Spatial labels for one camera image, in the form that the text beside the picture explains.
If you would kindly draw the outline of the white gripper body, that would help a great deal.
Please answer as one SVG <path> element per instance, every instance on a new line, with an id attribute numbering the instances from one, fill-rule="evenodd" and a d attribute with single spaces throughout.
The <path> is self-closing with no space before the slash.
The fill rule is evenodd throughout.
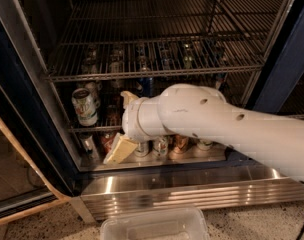
<path id="1" fill-rule="evenodd" d="M 125 106 L 122 128 L 129 138 L 143 142 L 166 134 L 158 115 L 158 101 L 158 97 L 142 97 Z"/>

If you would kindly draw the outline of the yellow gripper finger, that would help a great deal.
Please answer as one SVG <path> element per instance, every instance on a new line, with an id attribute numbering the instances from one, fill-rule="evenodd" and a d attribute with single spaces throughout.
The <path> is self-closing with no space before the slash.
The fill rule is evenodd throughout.
<path id="1" fill-rule="evenodd" d="M 117 133 L 103 163 L 105 165 L 120 164 L 135 151 L 137 146 L 138 143 L 127 135 Z"/>
<path id="2" fill-rule="evenodd" d="M 121 97 L 123 98 L 123 108 L 126 109 L 127 106 L 132 102 L 138 99 L 138 96 L 131 93 L 130 91 L 122 91 L 120 93 Z"/>

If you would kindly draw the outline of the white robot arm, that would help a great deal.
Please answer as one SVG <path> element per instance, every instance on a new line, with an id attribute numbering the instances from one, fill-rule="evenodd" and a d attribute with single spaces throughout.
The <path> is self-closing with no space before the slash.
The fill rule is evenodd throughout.
<path id="1" fill-rule="evenodd" d="M 210 87 L 175 84 L 153 98 L 123 91 L 122 129 L 104 163 L 126 159 L 140 142 L 179 134 L 230 147 L 304 183 L 304 121 L 238 108 Z"/>

